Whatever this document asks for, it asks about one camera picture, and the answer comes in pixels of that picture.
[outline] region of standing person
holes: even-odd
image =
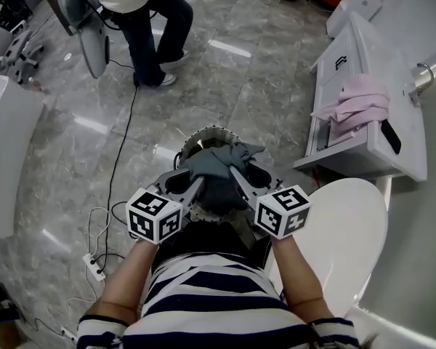
[[[173,67],[188,55],[183,49],[193,21],[192,7],[185,0],[99,0],[113,13],[111,20],[123,31],[137,79],[148,86],[168,86],[176,76],[162,67]],[[150,11],[167,20],[158,50],[155,51]]]
[[[272,238],[286,301],[229,223],[192,222],[174,243],[136,243],[81,318],[78,348],[357,348],[292,236]],[[152,281],[137,309],[152,268]]]

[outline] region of sleeve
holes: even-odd
[[[354,324],[343,318],[318,319],[309,324],[318,336],[318,344],[323,347],[334,344],[342,348],[359,348]]]
[[[77,349],[118,348],[128,325],[119,319],[88,315],[78,325]]]

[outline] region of marble floor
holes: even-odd
[[[266,146],[257,158],[307,192],[312,179],[291,168],[304,155],[315,77],[309,66],[328,46],[328,13],[305,0],[187,0],[194,23],[190,59],[163,89],[137,92],[128,138],[113,181],[111,204],[127,200],[172,168],[172,159],[194,131],[231,129],[242,140]],[[156,41],[166,21],[152,21]],[[94,80],[78,39],[69,37],[44,1],[36,9],[31,43],[42,43],[40,68],[26,85],[44,104],[21,172],[15,235],[0,239],[0,282],[32,319],[76,331],[94,299],[84,280],[89,210],[106,206],[108,184],[134,95],[132,70],[110,63]],[[123,36],[111,31],[111,57],[131,65]],[[94,212],[91,234],[105,214]],[[132,240],[113,221],[109,250],[126,254]],[[103,241],[99,253],[103,251]],[[119,259],[108,258],[107,272]],[[92,280],[96,293],[102,285]],[[71,348],[45,328],[25,333],[43,348]]]

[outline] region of pink towel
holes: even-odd
[[[344,82],[338,103],[312,112],[312,116],[331,122],[335,135],[343,135],[373,120],[389,117],[389,93],[373,76],[355,75]]]

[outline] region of striped shirt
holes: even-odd
[[[305,324],[263,270],[234,254],[184,254],[162,263],[132,324],[84,316],[78,348],[357,348],[352,322]]]

